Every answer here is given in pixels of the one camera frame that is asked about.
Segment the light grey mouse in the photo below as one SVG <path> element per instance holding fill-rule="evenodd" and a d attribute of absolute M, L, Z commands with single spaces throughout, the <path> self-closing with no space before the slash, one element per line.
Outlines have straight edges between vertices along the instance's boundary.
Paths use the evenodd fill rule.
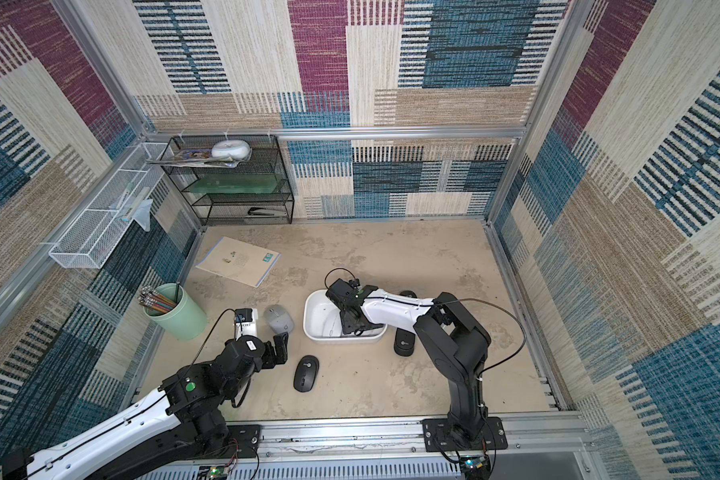
<path fill-rule="evenodd" d="M 290 334 L 295 327 L 291 315 L 279 304 L 266 307 L 263 312 L 263 319 L 275 335 Z"/>

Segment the white storage box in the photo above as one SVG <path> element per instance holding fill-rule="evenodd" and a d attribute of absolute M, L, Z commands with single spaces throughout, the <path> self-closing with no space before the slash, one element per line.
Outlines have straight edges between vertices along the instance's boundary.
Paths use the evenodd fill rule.
<path fill-rule="evenodd" d="M 367 344 L 379 341 L 388 326 L 354 334 L 343 334 L 339 309 L 326 297 L 326 290 L 312 292 L 305 301 L 303 331 L 306 336 L 321 344 Z"/>

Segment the small black Lecoo mouse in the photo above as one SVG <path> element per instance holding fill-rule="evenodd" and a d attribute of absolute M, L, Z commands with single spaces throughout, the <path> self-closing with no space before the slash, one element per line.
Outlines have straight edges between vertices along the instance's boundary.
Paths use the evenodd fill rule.
<path fill-rule="evenodd" d="M 416 335 L 408 330 L 397 328 L 393 344 L 394 352 L 401 357 L 410 357 L 415 350 Z"/>

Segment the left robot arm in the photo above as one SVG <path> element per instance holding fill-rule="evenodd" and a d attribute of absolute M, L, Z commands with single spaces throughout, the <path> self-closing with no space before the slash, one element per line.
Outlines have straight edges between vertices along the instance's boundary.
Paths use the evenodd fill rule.
<path fill-rule="evenodd" d="M 1 464 L 5 479 L 135 479 L 174 461 L 223 455 L 232 435 L 222 403 L 242 400 L 254 374 L 286 363 L 288 336 L 228 340 L 122 412 L 53 447 L 20 448 Z"/>

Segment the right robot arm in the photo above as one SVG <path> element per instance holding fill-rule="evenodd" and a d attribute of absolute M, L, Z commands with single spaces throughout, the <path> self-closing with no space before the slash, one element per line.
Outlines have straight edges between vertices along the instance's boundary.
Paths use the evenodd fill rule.
<path fill-rule="evenodd" d="M 480 375 L 491 338 L 460 300 L 447 292 L 425 299 L 394 295 L 342 279 L 327 287 L 326 297 L 339 310 L 344 334 L 383 325 L 415 334 L 448 381 L 452 441 L 466 448 L 480 439 L 486 425 Z"/>

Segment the green pencil cup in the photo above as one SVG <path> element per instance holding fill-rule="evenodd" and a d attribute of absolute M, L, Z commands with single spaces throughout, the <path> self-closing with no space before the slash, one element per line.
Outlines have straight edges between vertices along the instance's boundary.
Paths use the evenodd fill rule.
<path fill-rule="evenodd" d="M 142 307 L 144 313 L 159 327 L 179 341 L 192 340 L 205 330 L 208 324 L 207 314 L 181 284 L 168 283 L 152 288 L 177 301 L 177 306 L 164 315 L 155 315 Z"/>

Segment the beige booklet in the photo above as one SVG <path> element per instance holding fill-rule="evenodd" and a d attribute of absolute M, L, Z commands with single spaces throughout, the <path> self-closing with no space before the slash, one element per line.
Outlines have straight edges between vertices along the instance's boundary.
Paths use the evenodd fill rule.
<path fill-rule="evenodd" d="M 257 288 L 267 278 L 280 256 L 280 253 L 272 250 L 222 237 L 196 267 Z"/>

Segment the coloured pencils bundle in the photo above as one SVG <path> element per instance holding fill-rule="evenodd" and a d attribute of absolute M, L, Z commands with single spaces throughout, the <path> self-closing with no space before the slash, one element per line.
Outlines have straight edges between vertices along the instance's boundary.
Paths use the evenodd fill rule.
<path fill-rule="evenodd" d="M 176 300 L 169 299 L 152 287 L 145 287 L 140 291 L 139 303 L 155 315 L 168 314 L 177 306 Z"/>

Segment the white round device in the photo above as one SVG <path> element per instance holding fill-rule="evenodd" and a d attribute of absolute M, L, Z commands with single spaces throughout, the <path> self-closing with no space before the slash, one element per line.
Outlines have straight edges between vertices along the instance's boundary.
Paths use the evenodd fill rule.
<path fill-rule="evenodd" d="M 224 140 L 216 143 L 211 155 L 216 159 L 245 161 L 252 153 L 250 144 L 244 140 Z"/>

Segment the magazine on shelf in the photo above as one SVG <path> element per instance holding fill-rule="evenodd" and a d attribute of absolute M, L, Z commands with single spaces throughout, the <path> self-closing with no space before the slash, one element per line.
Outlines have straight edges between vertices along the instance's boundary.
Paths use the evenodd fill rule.
<path fill-rule="evenodd" d="M 235 168 L 250 159 L 250 151 L 223 152 L 222 156 L 213 156 L 214 150 L 181 150 L 173 156 L 148 160 L 148 164 L 177 168 Z"/>

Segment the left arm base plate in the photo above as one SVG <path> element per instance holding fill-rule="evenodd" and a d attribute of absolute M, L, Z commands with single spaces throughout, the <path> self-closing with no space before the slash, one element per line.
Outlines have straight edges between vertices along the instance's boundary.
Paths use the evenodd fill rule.
<path fill-rule="evenodd" d="M 234 424 L 228 426 L 228 437 L 222 447 L 198 457 L 199 460 L 224 460 L 233 458 L 255 459 L 261 440 L 260 424 Z"/>

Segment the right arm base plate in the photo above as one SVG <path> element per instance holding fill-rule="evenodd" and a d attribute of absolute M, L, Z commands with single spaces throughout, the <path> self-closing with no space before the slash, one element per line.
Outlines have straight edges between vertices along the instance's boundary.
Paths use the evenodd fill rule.
<path fill-rule="evenodd" d="M 479 420 L 478 430 L 470 435 L 461 426 L 454 425 L 447 418 L 425 418 L 421 421 L 427 452 L 466 452 L 506 450 L 508 441 L 505 428 L 499 417 Z"/>

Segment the aluminium front rail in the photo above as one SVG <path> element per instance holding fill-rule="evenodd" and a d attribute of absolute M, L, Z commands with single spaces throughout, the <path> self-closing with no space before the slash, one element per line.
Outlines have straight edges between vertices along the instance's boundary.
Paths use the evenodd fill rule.
<path fill-rule="evenodd" d="M 261 422 L 255 459 L 174 461 L 139 477 L 187 479 L 605 479 L 576 414 L 505 414 L 506 450 L 427 452 L 421 421 L 378 417 Z"/>

